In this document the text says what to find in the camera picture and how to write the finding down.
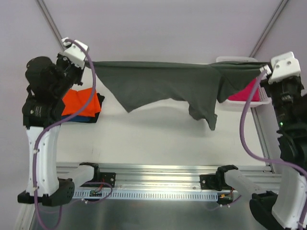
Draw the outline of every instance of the orange cloth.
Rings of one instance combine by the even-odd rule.
[[[71,115],[81,109],[81,107],[87,102],[88,98],[90,97],[91,91],[92,88],[80,91],[69,90],[63,98],[65,109],[62,113],[62,116]],[[101,107],[95,90],[95,94],[91,102],[88,104],[86,109],[84,109],[79,114],[79,116],[95,117],[95,113],[99,112],[101,112]]]

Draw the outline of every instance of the white table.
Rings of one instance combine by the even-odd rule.
[[[187,102],[163,100],[127,113],[97,79],[96,90],[106,98],[95,124],[63,124],[58,140],[58,162],[131,163],[149,165],[263,166],[249,157],[239,139],[241,110],[216,105],[215,131],[206,121],[195,121]],[[92,86],[92,74],[84,71],[83,86]],[[251,111],[246,117],[246,141],[259,156],[261,146]]]

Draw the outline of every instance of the dark green cloth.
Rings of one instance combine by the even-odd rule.
[[[216,100],[221,103],[244,89],[265,64],[100,61],[94,62],[94,67],[98,78],[127,112],[172,98],[188,102],[189,114],[196,120],[206,119],[210,129],[214,130]]]

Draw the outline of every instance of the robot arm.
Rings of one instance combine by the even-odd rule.
[[[29,86],[23,106],[24,126],[29,140],[30,162],[27,189],[18,195],[19,203],[32,204],[34,190],[38,201],[45,206],[59,206],[71,201],[74,188],[90,180],[98,181],[97,164],[82,163],[63,178],[57,177],[56,154],[60,126],[51,128],[39,142],[36,174],[37,188],[33,188],[34,144],[38,135],[51,124],[61,120],[65,105],[62,98],[73,84],[82,85],[85,54],[75,45],[65,42],[63,53],[58,54],[56,64],[47,57],[36,57],[27,64],[25,73]],[[88,46],[75,40],[86,51]]]
[[[272,98],[281,136],[281,159],[307,169],[307,95],[300,66],[292,52],[272,58],[266,80],[261,85]],[[307,181],[297,170],[285,167],[278,195],[265,191],[247,179],[235,166],[218,168],[213,184],[228,185],[245,199],[254,218],[268,230],[298,229],[307,195]]]

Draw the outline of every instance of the white laundry basket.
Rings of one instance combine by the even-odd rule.
[[[235,57],[235,56],[220,56],[216,59],[216,62],[221,62],[221,61],[244,61],[244,62],[258,62],[256,59],[252,58],[252,57]],[[259,97],[260,97],[260,101],[259,102],[251,102],[249,107],[253,108],[253,107],[257,107],[259,105],[262,104],[269,104],[271,103],[271,98],[269,98],[264,90],[264,88],[259,86]],[[242,101],[230,101],[228,99],[226,99],[226,101],[224,101],[222,103],[222,105],[226,105],[226,106],[244,106],[245,102]]]

